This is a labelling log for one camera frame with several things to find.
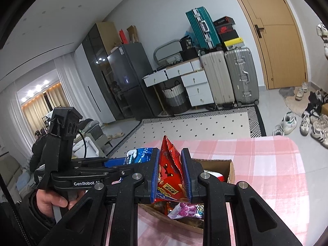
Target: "door frame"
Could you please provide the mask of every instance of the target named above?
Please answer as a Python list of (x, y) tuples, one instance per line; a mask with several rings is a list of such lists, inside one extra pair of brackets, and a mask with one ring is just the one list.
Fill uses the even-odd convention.
[[(242, 1), (242, 0), (237, 0), (241, 9), (243, 10), (244, 12), (244, 15), (247, 19), (247, 22), (250, 26), (250, 29), (252, 31), (252, 34), (253, 34), (253, 37), (254, 37), (254, 40), (255, 40), (255, 44), (256, 44), (256, 47), (257, 47), (257, 51), (259, 53), (259, 56), (260, 56), (260, 61), (261, 61), (261, 66), (262, 66), (262, 72), (263, 72), (263, 78), (264, 78), (264, 84), (266, 86), (267, 89), (274, 89), (274, 86), (273, 86), (273, 83), (272, 81), (268, 80), (268, 78), (272, 78), (273, 75), (272, 75), (272, 71), (267, 71), (266, 69), (266, 66), (265, 66), (265, 62), (264, 62), (264, 57), (263, 57), (263, 53), (262, 53), (262, 49), (261, 49), (261, 44), (260, 44), (260, 41), (259, 41), (259, 38), (257, 36), (257, 32), (255, 30), (255, 27), (254, 27), (254, 24), (251, 20), (251, 17), (247, 11), (247, 8), (250, 8), (250, 4), (248, 2), (245, 1), (245, 3)], [(303, 54), (303, 60), (304, 60), (304, 67), (305, 67), (305, 80), (308, 81), (308, 67), (307, 67), (307, 62), (306, 62), (306, 56), (305, 56), (305, 50), (304, 50), (304, 44), (303, 44), (303, 40), (302, 40), (302, 37), (301, 37), (301, 33), (300, 33), (300, 29), (297, 25), (297, 22), (296, 22), (296, 19), (295, 19), (295, 16), (287, 2), (287, 0), (284, 0), (285, 1), (285, 4), (287, 5), (287, 8), (293, 18), (293, 21), (294, 21), (294, 25), (296, 27), (296, 30), (297, 30), (297, 34), (298, 34), (298, 37), (300, 39), (300, 42), (301, 42), (301, 48), (302, 48), (302, 54)]]

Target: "ceiling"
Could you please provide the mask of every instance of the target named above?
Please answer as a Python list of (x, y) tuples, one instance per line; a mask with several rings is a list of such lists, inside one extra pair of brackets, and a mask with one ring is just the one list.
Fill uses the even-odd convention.
[(72, 52), (122, 0), (36, 0), (0, 50), (0, 91), (29, 70)]
[[(28, 95), (28, 92), (30, 90), (33, 91), (33, 96), (37, 96), (41, 92), (44, 92), (48, 86), (51, 86), (52, 84), (58, 81), (59, 81), (59, 77), (56, 69), (33, 80), (31, 83), (27, 84), (25, 87), (23, 87), (17, 92), (17, 96), (20, 104), (23, 104), (25, 102), (24, 100), (22, 101), (23, 98), (29, 99), (30, 96)], [(35, 90), (36, 86), (38, 85), (41, 86), (41, 91)]]

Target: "white drawer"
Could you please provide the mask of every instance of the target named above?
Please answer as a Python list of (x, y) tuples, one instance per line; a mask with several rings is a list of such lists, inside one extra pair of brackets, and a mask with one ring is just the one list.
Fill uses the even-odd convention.
[(153, 86), (166, 80), (168, 80), (168, 78), (165, 74), (165, 70), (161, 70), (144, 77), (144, 81), (147, 87)]
[(190, 72), (193, 72), (194, 70), (192, 69), (192, 65), (190, 62), (183, 63), (181, 65), (177, 65), (172, 68), (167, 68), (166, 69), (166, 74), (169, 79), (179, 77), (181, 75), (188, 74)]
[(191, 61), (191, 65), (194, 71), (203, 69), (199, 59)]
[(202, 83), (202, 84), (197, 84), (194, 86), (189, 86), (186, 87), (188, 96), (194, 96), (194, 95), (198, 95), (198, 94), (208, 94), (208, 95), (212, 95), (210, 86), (208, 83)]
[(185, 75), (181, 79), (185, 87), (208, 82), (204, 70)]
[(198, 94), (189, 97), (191, 106), (207, 105), (214, 103), (212, 94)]

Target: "silver bolt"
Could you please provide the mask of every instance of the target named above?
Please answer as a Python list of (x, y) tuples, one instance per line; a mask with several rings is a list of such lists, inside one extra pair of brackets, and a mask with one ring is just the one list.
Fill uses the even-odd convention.
[(134, 173), (134, 174), (132, 175), (132, 178), (133, 178), (133, 179), (141, 179), (141, 177), (142, 177), (142, 174), (140, 174), (140, 173)]
[(94, 187), (96, 190), (101, 190), (104, 187), (104, 184), (99, 182), (99, 183), (96, 183)]
[(200, 177), (203, 178), (203, 179), (208, 179), (208, 178), (210, 178), (210, 176), (211, 175), (209, 173), (207, 173), (207, 172), (202, 172), (200, 174)]
[(238, 183), (238, 186), (239, 186), (240, 188), (242, 188), (242, 189), (247, 189), (247, 188), (248, 188), (248, 184), (247, 184), (247, 182), (245, 182), (245, 181), (241, 181), (241, 182), (239, 182), (239, 183)]

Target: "red snack bag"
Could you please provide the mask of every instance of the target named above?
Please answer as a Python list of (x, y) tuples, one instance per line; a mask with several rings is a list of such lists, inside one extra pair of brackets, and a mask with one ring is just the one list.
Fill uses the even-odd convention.
[(165, 200), (188, 202), (183, 186), (181, 155), (166, 136), (159, 154), (155, 202)]

